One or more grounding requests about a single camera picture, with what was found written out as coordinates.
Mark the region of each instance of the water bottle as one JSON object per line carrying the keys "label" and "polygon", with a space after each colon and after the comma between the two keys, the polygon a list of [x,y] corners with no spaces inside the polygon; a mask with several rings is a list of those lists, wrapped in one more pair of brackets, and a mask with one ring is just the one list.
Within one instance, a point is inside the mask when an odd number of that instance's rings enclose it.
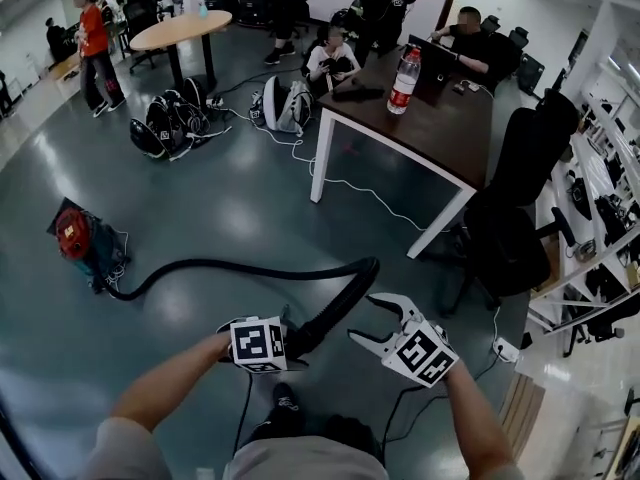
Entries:
{"label": "water bottle", "polygon": [[198,0],[198,2],[200,3],[200,17],[201,18],[206,18],[209,15],[209,10],[207,9],[207,6],[204,4],[204,0]]}
{"label": "water bottle", "polygon": [[396,82],[393,84],[393,90],[387,102],[389,112],[404,114],[413,89],[416,87],[418,76],[420,76],[420,50],[414,48],[400,61]]}

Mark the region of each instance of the vacuum cleaner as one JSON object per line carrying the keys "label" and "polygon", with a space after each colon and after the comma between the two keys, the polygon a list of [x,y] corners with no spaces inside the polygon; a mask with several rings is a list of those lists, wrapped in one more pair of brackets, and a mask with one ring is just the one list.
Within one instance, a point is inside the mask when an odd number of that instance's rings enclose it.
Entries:
{"label": "vacuum cleaner", "polygon": [[314,318],[300,327],[289,330],[284,338],[284,349],[286,357],[291,360],[308,354],[323,341],[329,331],[367,293],[380,270],[378,259],[373,257],[363,258],[342,267],[310,272],[290,272],[220,259],[193,258],[164,265],[153,272],[134,291],[122,293],[107,282],[109,275],[115,269],[129,261],[111,226],[72,201],[65,199],[49,231],[58,239],[62,256],[90,277],[90,286],[100,287],[100,290],[94,289],[94,291],[105,290],[112,297],[125,302],[141,297],[167,274],[186,268],[217,268],[290,281],[314,281],[354,276],[347,286]]}

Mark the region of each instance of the power strip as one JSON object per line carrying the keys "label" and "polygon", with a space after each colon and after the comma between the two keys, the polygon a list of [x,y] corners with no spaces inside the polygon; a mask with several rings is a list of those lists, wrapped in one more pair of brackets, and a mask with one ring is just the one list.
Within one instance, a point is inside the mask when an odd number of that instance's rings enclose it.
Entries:
{"label": "power strip", "polygon": [[515,363],[520,357],[520,351],[504,338],[493,342],[493,350],[505,363]]}

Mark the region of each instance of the table leg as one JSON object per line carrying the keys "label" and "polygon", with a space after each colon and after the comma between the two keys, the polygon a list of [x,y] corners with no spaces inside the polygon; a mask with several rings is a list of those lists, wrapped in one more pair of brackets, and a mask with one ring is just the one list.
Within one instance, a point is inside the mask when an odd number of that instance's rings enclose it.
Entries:
{"label": "table leg", "polygon": [[207,83],[209,84],[209,90],[213,90],[216,86],[216,74],[213,71],[211,37],[209,37],[209,34],[202,36],[202,53],[204,54],[204,67],[207,70]]}
{"label": "table leg", "polygon": [[169,63],[171,64],[171,73],[173,73],[173,83],[176,91],[181,91],[184,81],[182,80],[182,69],[180,69],[180,59],[178,58],[178,48],[175,44],[167,46],[169,52]]}
{"label": "table leg", "polygon": [[467,204],[467,201],[471,199],[471,196],[475,194],[472,189],[461,188],[454,198],[447,203],[444,209],[440,212],[440,215],[431,223],[427,230],[422,233],[422,236],[418,238],[415,243],[409,249],[407,256],[411,259],[422,252],[422,250],[429,245],[429,243],[444,229],[444,227],[451,222],[451,220],[458,215],[458,212]]}
{"label": "table leg", "polygon": [[313,170],[313,183],[311,184],[311,200],[314,203],[320,201],[322,197],[322,187],[327,173],[327,163],[329,162],[329,152],[331,151],[331,140],[333,139],[333,127],[336,121],[329,116],[326,110],[322,110],[320,119],[320,131],[318,133],[318,146],[316,148],[316,165]]}

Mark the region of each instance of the sneaker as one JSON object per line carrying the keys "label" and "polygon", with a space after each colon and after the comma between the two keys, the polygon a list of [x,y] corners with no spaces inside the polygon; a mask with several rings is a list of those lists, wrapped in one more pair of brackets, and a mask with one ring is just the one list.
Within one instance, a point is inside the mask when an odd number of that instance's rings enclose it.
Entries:
{"label": "sneaker", "polygon": [[93,117],[99,117],[100,114],[102,114],[105,110],[107,110],[108,106],[109,104],[106,101],[103,101],[102,103],[100,103],[100,105],[98,105],[96,109],[93,111]]}
{"label": "sneaker", "polygon": [[280,53],[280,55],[295,55],[296,54],[296,48],[295,46],[293,46],[293,43],[291,41],[289,41],[288,43],[285,43],[285,45],[282,47],[282,52]]}
{"label": "sneaker", "polygon": [[280,48],[274,48],[273,51],[265,57],[264,63],[268,66],[280,64],[281,53],[282,53],[282,50]]}
{"label": "sneaker", "polygon": [[114,103],[113,105],[111,105],[109,107],[109,112],[113,112],[115,109],[117,109],[120,105],[122,105],[126,100],[124,98],[122,98],[118,103]]}
{"label": "sneaker", "polygon": [[276,387],[273,388],[273,405],[274,407],[283,407],[294,412],[300,409],[293,390],[289,384],[285,384],[284,382],[277,384]]}

